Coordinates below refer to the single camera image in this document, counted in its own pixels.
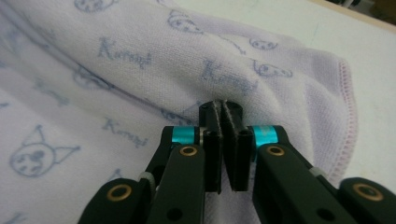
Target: brass screw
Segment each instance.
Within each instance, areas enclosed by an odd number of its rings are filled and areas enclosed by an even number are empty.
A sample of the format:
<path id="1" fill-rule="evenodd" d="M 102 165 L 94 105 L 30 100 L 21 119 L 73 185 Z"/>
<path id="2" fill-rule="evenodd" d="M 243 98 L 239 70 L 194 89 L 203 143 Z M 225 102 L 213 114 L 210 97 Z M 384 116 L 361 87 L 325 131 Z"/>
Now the brass screw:
<path id="1" fill-rule="evenodd" d="M 384 195 L 378 189 L 363 183 L 354 184 L 352 187 L 362 198 L 379 202 L 384 199 Z"/>
<path id="2" fill-rule="evenodd" d="M 267 152 L 273 156 L 283 156 L 285 155 L 285 150 L 281 147 L 268 147 Z"/>
<path id="3" fill-rule="evenodd" d="M 193 156 L 197 152 L 198 150 L 195 147 L 183 147 L 180 149 L 180 154 L 183 156 Z"/>
<path id="4" fill-rule="evenodd" d="M 114 195 L 113 194 L 114 191 L 116 191 L 118 189 L 125 189 L 125 192 L 121 195 Z M 107 198 L 111 202 L 119 202 L 119 201 L 122 201 L 122 200 L 128 198 L 131 194 L 132 194 L 131 186 L 126 185 L 126 184 L 120 184 L 120 185 L 114 186 L 113 188 L 111 188 L 111 190 L 109 190 L 107 192 Z"/>

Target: cloth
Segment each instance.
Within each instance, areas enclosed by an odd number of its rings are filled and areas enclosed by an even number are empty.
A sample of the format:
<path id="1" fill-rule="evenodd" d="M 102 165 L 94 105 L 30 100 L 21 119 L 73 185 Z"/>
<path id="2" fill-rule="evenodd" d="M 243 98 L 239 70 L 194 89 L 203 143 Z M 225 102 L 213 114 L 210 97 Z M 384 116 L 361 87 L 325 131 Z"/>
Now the cloth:
<path id="1" fill-rule="evenodd" d="M 357 135 L 347 62 L 171 1 L 0 1 L 0 222 L 77 223 L 137 180 L 165 125 L 214 99 L 282 125 L 334 185 Z M 250 191 L 207 193 L 205 223 L 258 223 Z"/>

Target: towel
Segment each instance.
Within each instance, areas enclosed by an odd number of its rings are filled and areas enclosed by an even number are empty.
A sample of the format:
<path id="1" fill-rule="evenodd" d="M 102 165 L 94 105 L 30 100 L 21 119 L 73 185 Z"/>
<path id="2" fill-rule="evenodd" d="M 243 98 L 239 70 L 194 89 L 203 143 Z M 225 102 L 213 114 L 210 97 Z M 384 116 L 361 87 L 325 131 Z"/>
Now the towel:
<path id="1" fill-rule="evenodd" d="M 107 181 L 137 180 L 165 125 L 214 99 L 282 125 L 338 185 L 357 113 L 347 62 L 168 0 L 0 1 L 0 222 L 77 223 Z M 247 192 L 207 193 L 205 223 L 260 223 Z"/>

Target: table surface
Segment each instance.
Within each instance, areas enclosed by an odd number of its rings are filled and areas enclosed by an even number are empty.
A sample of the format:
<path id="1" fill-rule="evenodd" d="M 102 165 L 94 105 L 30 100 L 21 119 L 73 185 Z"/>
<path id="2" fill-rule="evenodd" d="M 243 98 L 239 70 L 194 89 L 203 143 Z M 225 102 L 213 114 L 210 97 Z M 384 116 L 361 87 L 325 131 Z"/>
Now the table surface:
<path id="1" fill-rule="evenodd" d="M 293 36 L 308 48 L 347 59 L 359 136 L 345 177 L 396 192 L 396 27 L 347 8 L 301 0 L 176 0 L 186 9 Z"/>

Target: white towel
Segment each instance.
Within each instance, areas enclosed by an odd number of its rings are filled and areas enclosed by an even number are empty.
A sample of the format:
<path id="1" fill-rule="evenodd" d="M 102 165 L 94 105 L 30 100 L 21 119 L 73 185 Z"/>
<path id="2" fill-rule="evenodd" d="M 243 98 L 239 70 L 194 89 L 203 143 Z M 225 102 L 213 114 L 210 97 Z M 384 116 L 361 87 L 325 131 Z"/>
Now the white towel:
<path id="1" fill-rule="evenodd" d="M 342 178 L 357 115 L 347 62 L 329 52 L 170 1 L 0 11 L 0 222 L 76 223 L 107 180 L 138 178 L 163 126 L 195 125 L 214 99 L 244 107 L 246 125 L 284 126 L 334 185 Z M 205 223 L 257 223 L 251 191 L 226 184 L 207 194 Z"/>

